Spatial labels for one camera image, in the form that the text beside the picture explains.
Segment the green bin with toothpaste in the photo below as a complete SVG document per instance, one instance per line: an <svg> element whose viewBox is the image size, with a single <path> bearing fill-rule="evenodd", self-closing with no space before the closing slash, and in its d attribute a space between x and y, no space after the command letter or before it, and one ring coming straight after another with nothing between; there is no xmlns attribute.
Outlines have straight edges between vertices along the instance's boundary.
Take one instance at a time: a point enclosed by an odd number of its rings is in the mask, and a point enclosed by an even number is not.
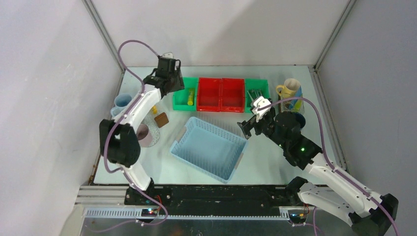
<svg viewBox="0 0 417 236"><path fill-rule="evenodd" d="M184 86L185 88L183 90L179 90L174 92L173 95L173 110L175 111L196 111L196 98L197 98L197 88L198 88L198 82L199 78L197 77L184 77ZM188 90L194 88L195 89L195 95L194 95L194 105L188 106L187 105L187 98L188 98Z"/></svg>

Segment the red plastic bin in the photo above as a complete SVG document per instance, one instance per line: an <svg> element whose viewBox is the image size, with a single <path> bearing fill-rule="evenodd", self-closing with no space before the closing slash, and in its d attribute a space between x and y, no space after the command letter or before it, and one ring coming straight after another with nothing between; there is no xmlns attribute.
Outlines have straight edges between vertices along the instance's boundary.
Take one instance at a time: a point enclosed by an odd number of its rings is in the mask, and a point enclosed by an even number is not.
<svg viewBox="0 0 417 236"><path fill-rule="evenodd" d="M199 78L196 110L243 113L245 82L238 78Z"/></svg>

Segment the green bin with toothbrushes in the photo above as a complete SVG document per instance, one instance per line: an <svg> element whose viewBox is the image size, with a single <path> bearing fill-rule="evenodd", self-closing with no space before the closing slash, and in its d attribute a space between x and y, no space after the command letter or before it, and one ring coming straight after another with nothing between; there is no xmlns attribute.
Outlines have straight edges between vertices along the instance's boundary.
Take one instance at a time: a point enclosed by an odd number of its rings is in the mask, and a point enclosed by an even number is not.
<svg viewBox="0 0 417 236"><path fill-rule="evenodd" d="M268 81L265 79L244 79L245 113L250 113L251 103L259 96L270 98Z"/></svg>

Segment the light blue plastic basket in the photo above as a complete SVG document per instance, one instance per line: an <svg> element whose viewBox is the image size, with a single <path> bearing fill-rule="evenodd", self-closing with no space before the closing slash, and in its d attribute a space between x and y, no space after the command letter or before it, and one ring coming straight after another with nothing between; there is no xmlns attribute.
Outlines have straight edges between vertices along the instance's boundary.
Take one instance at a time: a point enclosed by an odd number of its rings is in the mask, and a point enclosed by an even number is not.
<svg viewBox="0 0 417 236"><path fill-rule="evenodd" d="M236 172L248 141L228 130L191 117L170 147L181 162L227 184Z"/></svg>

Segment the glass jar with brown lid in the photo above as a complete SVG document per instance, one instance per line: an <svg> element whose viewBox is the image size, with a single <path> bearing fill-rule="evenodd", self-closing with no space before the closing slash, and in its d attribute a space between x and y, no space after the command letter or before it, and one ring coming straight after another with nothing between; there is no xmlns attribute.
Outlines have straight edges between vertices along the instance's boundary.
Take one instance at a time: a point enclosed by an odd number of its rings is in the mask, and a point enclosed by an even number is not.
<svg viewBox="0 0 417 236"><path fill-rule="evenodd" d="M154 117L154 121L157 124L158 128L162 128L169 123L169 119L165 112L162 112Z"/></svg>

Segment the dark blue ceramic mug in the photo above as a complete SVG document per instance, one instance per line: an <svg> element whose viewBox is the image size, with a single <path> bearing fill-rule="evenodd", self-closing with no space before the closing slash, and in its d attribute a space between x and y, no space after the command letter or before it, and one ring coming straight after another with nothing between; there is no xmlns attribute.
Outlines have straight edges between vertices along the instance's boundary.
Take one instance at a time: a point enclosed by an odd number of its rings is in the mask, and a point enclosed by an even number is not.
<svg viewBox="0 0 417 236"><path fill-rule="evenodd" d="M300 113L294 113L296 121L300 124L300 129L303 129L306 125L305 117Z"/></svg>

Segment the light blue ceramic mug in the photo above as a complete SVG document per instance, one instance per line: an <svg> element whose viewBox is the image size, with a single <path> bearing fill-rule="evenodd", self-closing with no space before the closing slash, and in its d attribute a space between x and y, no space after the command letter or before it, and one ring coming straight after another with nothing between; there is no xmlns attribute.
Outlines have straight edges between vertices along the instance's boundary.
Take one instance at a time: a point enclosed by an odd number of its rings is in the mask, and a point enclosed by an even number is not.
<svg viewBox="0 0 417 236"><path fill-rule="evenodd" d="M132 101L132 96L128 93L121 93L114 99L114 107L110 110L111 117L120 114L124 108Z"/></svg>

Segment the clear glass rectangular container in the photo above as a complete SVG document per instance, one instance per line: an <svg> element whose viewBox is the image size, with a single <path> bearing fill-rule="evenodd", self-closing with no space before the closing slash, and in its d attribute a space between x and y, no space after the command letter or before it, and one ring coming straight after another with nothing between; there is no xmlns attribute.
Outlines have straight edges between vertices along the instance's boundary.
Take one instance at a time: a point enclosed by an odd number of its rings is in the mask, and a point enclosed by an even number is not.
<svg viewBox="0 0 417 236"><path fill-rule="evenodd" d="M281 112L293 112L293 113L296 113L295 111L293 111L293 110L291 110L289 108L289 101L285 101L285 102L281 103L278 107L279 107L279 109L280 109ZM299 113L303 115L304 112L305 112L305 109L304 109L304 106L303 106L303 110L301 110Z"/></svg>

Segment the lime green toothpaste tube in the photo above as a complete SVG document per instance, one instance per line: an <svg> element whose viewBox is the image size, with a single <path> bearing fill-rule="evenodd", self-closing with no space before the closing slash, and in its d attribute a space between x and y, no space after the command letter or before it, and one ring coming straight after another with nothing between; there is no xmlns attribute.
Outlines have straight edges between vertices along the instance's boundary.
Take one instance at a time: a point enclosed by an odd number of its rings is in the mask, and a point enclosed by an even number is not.
<svg viewBox="0 0 417 236"><path fill-rule="evenodd" d="M302 99L294 99L291 104L292 106L292 110L295 112L300 112L301 110L303 110L303 100Z"/></svg>

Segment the yellow ceramic mug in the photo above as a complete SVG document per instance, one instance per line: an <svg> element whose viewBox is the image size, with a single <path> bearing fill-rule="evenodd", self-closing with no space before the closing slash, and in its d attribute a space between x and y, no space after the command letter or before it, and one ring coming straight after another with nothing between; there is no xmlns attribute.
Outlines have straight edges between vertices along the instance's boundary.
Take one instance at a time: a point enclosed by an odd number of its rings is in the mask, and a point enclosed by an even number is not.
<svg viewBox="0 0 417 236"><path fill-rule="evenodd" d="M294 78L288 78L283 85L278 85L275 90L281 99L290 98L301 87L300 82Z"/></svg>

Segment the blue toothpaste tube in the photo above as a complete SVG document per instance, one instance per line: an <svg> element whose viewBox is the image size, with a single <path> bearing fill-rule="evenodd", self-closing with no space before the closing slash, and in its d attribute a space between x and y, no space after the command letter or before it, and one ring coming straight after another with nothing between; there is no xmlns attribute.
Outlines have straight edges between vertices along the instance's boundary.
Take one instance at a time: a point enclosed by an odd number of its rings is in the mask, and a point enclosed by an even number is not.
<svg viewBox="0 0 417 236"><path fill-rule="evenodd" d="M302 97L302 88L301 87L299 87L297 90L296 90L296 92L292 95L292 97ZM293 100L291 100L291 101L289 101L289 108L290 109L292 109L292 104L291 104L291 102L292 102Z"/></svg>

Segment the yellow toothpaste tube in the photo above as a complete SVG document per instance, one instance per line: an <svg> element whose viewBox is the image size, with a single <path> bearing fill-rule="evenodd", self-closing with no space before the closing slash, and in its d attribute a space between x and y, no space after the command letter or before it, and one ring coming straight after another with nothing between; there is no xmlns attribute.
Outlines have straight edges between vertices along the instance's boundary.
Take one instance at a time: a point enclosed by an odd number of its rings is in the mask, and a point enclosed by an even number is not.
<svg viewBox="0 0 417 236"><path fill-rule="evenodd" d="M152 107L152 113L153 113L154 115L158 114L158 109L157 109L157 107L156 107L156 106L153 106L153 107Z"/></svg>

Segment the pink ceramic mug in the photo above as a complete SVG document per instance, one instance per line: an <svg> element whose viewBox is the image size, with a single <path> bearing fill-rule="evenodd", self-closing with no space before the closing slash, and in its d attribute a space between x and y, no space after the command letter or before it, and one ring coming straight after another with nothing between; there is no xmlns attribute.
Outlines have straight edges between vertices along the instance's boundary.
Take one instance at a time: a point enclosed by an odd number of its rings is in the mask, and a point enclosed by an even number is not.
<svg viewBox="0 0 417 236"><path fill-rule="evenodd" d="M146 124L139 125L137 132L136 132L136 137L141 147L148 148L151 146L153 137L152 137L149 127Z"/></svg>

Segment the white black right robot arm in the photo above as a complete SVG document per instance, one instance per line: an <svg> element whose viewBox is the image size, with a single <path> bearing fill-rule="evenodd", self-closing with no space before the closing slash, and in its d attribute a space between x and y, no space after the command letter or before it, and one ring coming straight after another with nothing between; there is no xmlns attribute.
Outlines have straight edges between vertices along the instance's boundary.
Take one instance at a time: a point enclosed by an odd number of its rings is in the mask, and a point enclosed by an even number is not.
<svg viewBox="0 0 417 236"><path fill-rule="evenodd" d="M348 224L358 236L383 236L395 221L398 200L392 194L381 195L355 180L345 170L325 157L325 151L301 134L301 124L294 113L268 111L257 120L238 123L245 138L264 134L283 149L283 156L294 167L321 179L331 193L302 177L286 186L286 199L294 206L302 202L318 207Z"/></svg>

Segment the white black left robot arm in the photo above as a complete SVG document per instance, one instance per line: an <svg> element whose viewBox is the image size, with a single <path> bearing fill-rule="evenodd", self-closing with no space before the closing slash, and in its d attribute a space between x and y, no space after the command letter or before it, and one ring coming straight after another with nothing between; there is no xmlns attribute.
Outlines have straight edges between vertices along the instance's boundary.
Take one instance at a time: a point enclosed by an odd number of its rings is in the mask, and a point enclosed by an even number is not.
<svg viewBox="0 0 417 236"><path fill-rule="evenodd" d="M169 93L185 88L179 59L159 56L158 65L142 81L140 90L112 119L99 124L100 155L107 172L121 171L129 185L136 188L136 198L144 205L155 200L153 182L139 163L141 146L137 132L151 108Z"/></svg>

